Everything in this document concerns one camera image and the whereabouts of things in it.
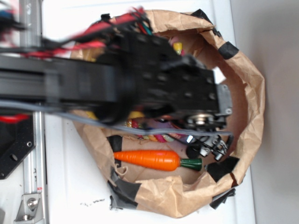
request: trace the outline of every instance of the grey wall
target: grey wall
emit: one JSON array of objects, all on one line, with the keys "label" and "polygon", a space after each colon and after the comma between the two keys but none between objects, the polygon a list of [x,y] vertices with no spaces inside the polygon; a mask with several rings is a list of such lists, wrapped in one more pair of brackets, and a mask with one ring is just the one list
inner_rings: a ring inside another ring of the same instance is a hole
[{"label": "grey wall", "polygon": [[266,79],[252,165],[257,224],[299,223],[299,1],[231,0],[235,39]]}]

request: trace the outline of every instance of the grey cable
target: grey cable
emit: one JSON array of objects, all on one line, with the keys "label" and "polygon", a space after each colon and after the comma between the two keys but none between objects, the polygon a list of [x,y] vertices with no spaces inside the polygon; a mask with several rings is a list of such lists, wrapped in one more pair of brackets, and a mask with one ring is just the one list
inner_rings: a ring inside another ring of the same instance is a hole
[{"label": "grey cable", "polygon": [[177,133],[177,134],[186,134],[186,135],[194,135],[194,136],[214,136],[217,134],[233,135],[231,132],[224,132],[224,131],[204,132],[204,131],[195,131],[195,130],[187,130],[187,129],[171,129],[171,128],[143,130],[137,128],[130,128],[126,126],[111,126],[111,125],[101,123],[98,120],[84,118],[68,112],[62,112],[60,108],[49,107],[44,105],[35,105],[35,104],[17,102],[12,100],[0,100],[0,106],[5,108],[21,109],[26,111],[41,111],[45,113],[54,114],[59,117],[73,120],[79,123],[84,123],[87,125],[110,128],[110,129],[115,129],[115,130],[124,131],[127,133],[137,134],[137,135],[154,135],[154,134],[165,134],[165,133]]}]

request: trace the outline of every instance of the crumpled paper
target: crumpled paper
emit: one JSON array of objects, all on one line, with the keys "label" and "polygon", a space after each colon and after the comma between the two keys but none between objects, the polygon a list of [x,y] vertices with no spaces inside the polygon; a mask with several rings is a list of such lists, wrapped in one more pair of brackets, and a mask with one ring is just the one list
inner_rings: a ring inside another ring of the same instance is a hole
[{"label": "crumpled paper", "polygon": [[[224,83],[228,85],[233,100],[233,114],[228,117],[227,130],[235,136],[229,153],[240,159],[236,167],[218,182],[204,168],[200,172],[186,168],[165,172],[126,163],[118,168],[108,136],[123,136],[122,150],[171,149],[182,158],[186,158],[185,146],[176,142],[139,140],[133,135],[76,122],[75,126],[107,181],[113,184],[110,178],[113,167],[123,180],[141,184],[135,198],[137,209],[179,218],[211,203],[213,196],[241,184],[262,141],[265,83],[261,73],[242,52],[228,60],[223,59],[218,48],[226,41],[213,33],[213,24],[205,19],[165,10],[149,10],[147,15],[155,33],[168,39],[178,38],[186,53],[194,55],[208,69],[219,67],[227,78]],[[71,57],[90,61],[98,53],[83,50],[72,53]],[[82,111],[75,113],[86,116]],[[211,162],[214,162],[212,157],[204,158],[205,164]]]}]

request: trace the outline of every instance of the black metal plate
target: black metal plate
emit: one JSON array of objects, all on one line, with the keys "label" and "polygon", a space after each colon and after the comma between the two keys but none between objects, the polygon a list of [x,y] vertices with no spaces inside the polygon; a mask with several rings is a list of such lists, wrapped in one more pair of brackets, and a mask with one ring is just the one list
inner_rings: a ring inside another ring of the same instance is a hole
[{"label": "black metal plate", "polygon": [[8,178],[34,147],[33,116],[14,125],[0,123],[0,180]]}]

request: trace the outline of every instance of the toy carrot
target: toy carrot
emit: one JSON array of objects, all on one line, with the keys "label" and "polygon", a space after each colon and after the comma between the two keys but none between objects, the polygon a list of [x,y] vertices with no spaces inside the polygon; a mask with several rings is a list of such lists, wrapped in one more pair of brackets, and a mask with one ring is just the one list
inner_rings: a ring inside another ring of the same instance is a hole
[{"label": "toy carrot", "polygon": [[114,157],[120,161],[164,171],[173,171],[177,167],[187,167],[200,171],[202,166],[202,160],[200,158],[181,159],[176,152],[167,150],[115,152]]}]

